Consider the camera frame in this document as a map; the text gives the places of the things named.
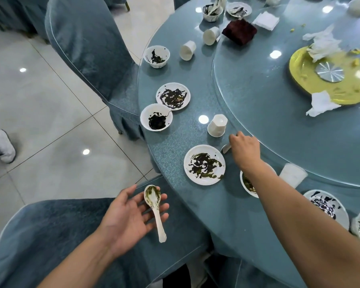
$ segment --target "round dining table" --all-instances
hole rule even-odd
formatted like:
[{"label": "round dining table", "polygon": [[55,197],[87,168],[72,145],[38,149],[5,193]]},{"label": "round dining table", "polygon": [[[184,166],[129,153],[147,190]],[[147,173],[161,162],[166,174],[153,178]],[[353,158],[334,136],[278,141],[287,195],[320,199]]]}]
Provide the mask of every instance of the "round dining table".
[{"label": "round dining table", "polygon": [[[183,160],[196,145],[221,150],[228,136],[241,130],[259,139],[262,159],[278,174],[288,162],[308,172],[298,192],[325,190],[342,202],[350,218],[355,217],[360,212],[360,103],[307,116],[310,95],[294,82],[288,65],[295,51],[312,43],[302,39],[304,34],[331,24],[343,50],[360,48],[360,18],[347,11],[351,0],[281,0],[275,7],[265,0],[228,0],[233,1],[252,7],[245,17],[248,22],[267,11],[279,17],[279,23],[273,31],[257,27],[253,40],[244,46],[223,35],[207,46],[202,38],[206,29],[217,26],[222,31],[235,19],[225,12],[215,23],[203,20],[202,7],[211,0],[191,0],[177,9],[148,45],[165,46],[170,58],[161,69],[142,62],[139,108],[155,103],[156,91],[169,82],[185,85],[191,99],[187,107],[173,112],[167,129],[144,129],[145,139],[165,179],[216,241],[283,284],[305,287],[259,199],[242,187],[231,151],[224,155],[224,178],[210,186],[192,182]],[[197,48],[192,59],[184,61],[179,51],[189,40]],[[207,132],[216,114],[228,118],[219,138]]]}]

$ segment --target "person's left hand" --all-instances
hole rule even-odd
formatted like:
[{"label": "person's left hand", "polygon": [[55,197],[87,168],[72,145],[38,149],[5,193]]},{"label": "person's left hand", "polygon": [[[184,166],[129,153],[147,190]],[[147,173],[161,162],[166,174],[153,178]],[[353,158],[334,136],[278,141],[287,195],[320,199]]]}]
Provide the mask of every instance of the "person's left hand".
[{"label": "person's left hand", "polygon": [[[142,214],[150,207],[144,201],[144,192],[128,199],[136,190],[136,185],[123,189],[110,204],[96,232],[106,241],[106,245],[115,258],[125,254],[142,239],[148,232],[156,227],[156,222],[150,222],[154,217],[152,211]],[[167,199],[166,194],[161,195],[161,201]],[[160,213],[169,208],[168,203],[160,206]],[[168,213],[161,215],[161,221],[168,219]]]}]

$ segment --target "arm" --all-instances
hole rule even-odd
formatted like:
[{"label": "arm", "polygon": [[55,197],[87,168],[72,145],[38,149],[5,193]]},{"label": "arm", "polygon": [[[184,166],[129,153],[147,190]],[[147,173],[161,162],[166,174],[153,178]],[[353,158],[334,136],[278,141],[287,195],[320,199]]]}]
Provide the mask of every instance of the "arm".
[{"label": "arm", "polygon": [[280,179],[260,159],[259,141],[230,135],[236,164],[308,287],[360,287],[360,241]]},{"label": "arm", "polygon": [[[133,185],[124,189],[110,204],[100,226],[87,237],[69,256],[61,262],[38,286],[38,288],[87,288],[93,287],[105,269],[125,254],[156,227],[155,222],[147,223],[154,217],[144,201],[143,192],[128,199],[136,189]],[[167,199],[161,195],[161,201]],[[160,213],[169,208],[168,203],[160,206]],[[168,213],[161,221],[168,219]]]}]

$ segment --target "large yellow plate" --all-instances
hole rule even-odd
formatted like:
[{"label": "large yellow plate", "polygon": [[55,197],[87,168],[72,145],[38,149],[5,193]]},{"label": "large yellow plate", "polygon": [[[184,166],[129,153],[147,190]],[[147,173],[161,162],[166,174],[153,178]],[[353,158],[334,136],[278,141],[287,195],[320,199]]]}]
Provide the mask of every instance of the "large yellow plate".
[{"label": "large yellow plate", "polygon": [[[289,71],[294,80],[310,94],[326,90],[334,103],[340,105],[359,103],[360,65],[352,65],[357,56],[341,51],[313,63],[307,48],[306,46],[298,49],[289,60]],[[337,83],[322,80],[315,72],[316,66],[321,61],[330,61],[341,67],[344,70],[344,80]]]}]

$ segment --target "hand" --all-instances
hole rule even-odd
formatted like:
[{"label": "hand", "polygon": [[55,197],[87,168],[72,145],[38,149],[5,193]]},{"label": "hand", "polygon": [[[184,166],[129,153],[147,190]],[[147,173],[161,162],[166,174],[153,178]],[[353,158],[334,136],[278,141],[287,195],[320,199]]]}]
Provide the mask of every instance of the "hand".
[{"label": "hand", "polygon": [[254,136],[245,136],[239,131],[236,136],[229,136],[229,142],[233,159],[244,173],[264,164],[260,158],[260,143]]},{"label": "hand", "polygon": [[[110,204],[96,233],[100,234],[114,258],[128,252],[148,232],[156,227],[155,222],[147,224],[154,217],[152,211],[142,214],[150,207],[144,202],[144,192],[128,199],[136,190],[136,185],[126,188],[120,192]],[[161,202],[167,199],[167,194],[161,195]],[[169,204],[160,205],[160,213],[168,210]],[[161,216],[161,221],[168,219],[168,213]]]}]

